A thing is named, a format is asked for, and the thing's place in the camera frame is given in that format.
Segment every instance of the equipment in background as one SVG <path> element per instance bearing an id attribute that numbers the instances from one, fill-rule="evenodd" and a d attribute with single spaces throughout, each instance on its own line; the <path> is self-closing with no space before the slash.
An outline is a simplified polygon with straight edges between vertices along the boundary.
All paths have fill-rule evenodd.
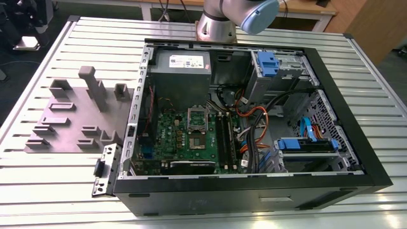
<path id="1" fill-rule="evenodd" d="M 236 25 L 248 34 L 260 33 L 277 15 L 280 1 L 205 0 L 196 27 L 197 40 L 236 42 Z"/>
<path id="2" fill-rule="evenodd" d="M 50 0 L 0 1 L 0 44 L 2 48 L 36 51 L 49 42 L 45 30 L 53 17 Z"/>

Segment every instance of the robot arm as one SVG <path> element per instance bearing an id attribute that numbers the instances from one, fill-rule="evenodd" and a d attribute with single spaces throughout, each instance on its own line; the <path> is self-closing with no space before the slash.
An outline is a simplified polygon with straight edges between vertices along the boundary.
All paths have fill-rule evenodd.
<path id="1" fill-rule="evenodd" d="M 236 26 L 257 34 L 270 24 L 282 0 L 205 0 L 197 24 L 201 41 L 234 42 Z"/>

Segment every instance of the ram slot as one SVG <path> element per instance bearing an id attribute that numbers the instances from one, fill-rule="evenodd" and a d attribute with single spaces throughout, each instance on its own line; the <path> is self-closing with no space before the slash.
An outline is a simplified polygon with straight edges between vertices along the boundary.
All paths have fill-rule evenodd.
<path id="1" fill-rule="evenodd" d="M 233 164 L 232 161 L 232 150 L 230 150 L 230 145 L 232 145 L 232 138 L 230 138 L 230 129 L 229 129 L 229 119 L 228 116 L 221 117 L 221 125 L 222 125 L 222 139 L 224 139 L 224 154 L 226 155 L 226 164 L 229 165 L 229 168 Z"/>
<path id="2" fill-rule="evenodd" d="M 222 138 L 222 125 L 221 125 L 221 116 L 216 117 L 214 120 L 214 127 L 216 127 L 216 142 L 217 142 L 217 158 L 218 158 L 218 165 L 224 167 L 226 164 L 226 158 L 224 154 L 224 142 L 225 139 Z"/>

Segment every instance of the blue plastic latch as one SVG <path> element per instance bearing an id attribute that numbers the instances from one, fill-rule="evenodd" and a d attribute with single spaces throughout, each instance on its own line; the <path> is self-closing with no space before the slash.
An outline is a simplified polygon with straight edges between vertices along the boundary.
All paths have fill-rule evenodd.
<path id="1" fill-rule="evenodd" d="M 297 139 L 282 139 L 286 149 L 300 149 Z"/>
<path id="2" fill-rule="evenodd" d="M 339 149 L 337 141 L 334 139 L 332 139 L 330 143 L 332 143 L 333 150 L 336 151 Z"/>
<path id="3" fill-rule="evenodd" d="M 257 52 L 257 60 L 262 77 L 274 77 L 278 72 L 280 62 L 272 52 Z"/>
<path id="4" fill-rule="evenodd" d="M 284 145 L 284 141 L 282 140 L 277 140 L 277 144 L 278 144 L 278 149 L 285 149 L 285 145 Z"/>

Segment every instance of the desk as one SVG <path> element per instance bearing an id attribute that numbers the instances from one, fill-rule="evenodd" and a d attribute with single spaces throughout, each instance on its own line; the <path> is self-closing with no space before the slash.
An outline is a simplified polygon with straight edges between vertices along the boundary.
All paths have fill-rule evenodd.
<path id="1" fill-rule="evenodd" d="M 74 3 L 90 3 L 101 5 L 118 5 L 118 6 L 134 6 L 141 8 L 142 20 L 150 21 L 150 8 L 161 8 L 158 0 L 57 0 L 60 2 L 74 2 Z M 186 10 L 202 11 L 204 0 L 184 0 Z M 289 18 L 310 19 L 316 20 L 313 26 L 313 32 L 322 32 L 332 16 L 336 15 L 337 11 L 330 3 L 322 8 L 314 5 L 313 0 L 289 0 L 288 3 L 288 16 Z M 169 0 L 169 9 L 182 10 L 180 0 Z M 280 6 L 277 17 L 284 16 L 285 6 Z"/>
<path id="2" fill-rule="evenodd" d="M 321 210 L 134 217 L 116 198 L 90 198 L 100 152 L 28 154 L 32 128 L 52 96 L 53 79 L 84 86 L 81 65 L 105 87 L 137 82 L 144 39 L 194 40 L 194 25 L 81 18 L 69 21 L 0 129 L 0 227 L 114 229 L 407 228 L 407 109 L 357 44 L 341 34 L 236 31 L 238 43 L 309 47 L 325 67 L 393 186 Z"/>

